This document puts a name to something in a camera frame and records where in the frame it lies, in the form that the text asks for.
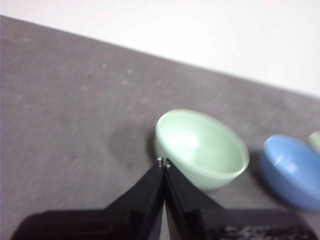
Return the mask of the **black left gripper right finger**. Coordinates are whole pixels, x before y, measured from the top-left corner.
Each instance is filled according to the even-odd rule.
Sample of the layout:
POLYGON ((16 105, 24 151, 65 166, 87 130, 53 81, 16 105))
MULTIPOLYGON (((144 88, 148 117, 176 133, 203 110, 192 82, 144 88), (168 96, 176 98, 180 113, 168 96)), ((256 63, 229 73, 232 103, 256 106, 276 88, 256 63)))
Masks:
POLYGON ((278 209, 226 209, 164 159, 165 202, 183 240, 316 240, 303 217, 278 209))

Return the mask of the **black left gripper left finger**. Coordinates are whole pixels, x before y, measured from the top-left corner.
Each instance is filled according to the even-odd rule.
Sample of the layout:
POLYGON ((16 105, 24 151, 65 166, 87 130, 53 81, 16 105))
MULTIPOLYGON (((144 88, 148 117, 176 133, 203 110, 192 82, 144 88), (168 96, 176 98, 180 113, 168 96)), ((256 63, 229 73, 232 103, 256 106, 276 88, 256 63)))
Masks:
POLYGON ((14 240, 146 240, 162 213, 162 158, 128 191, 101 209, 50 210, 26 217, 14 240))

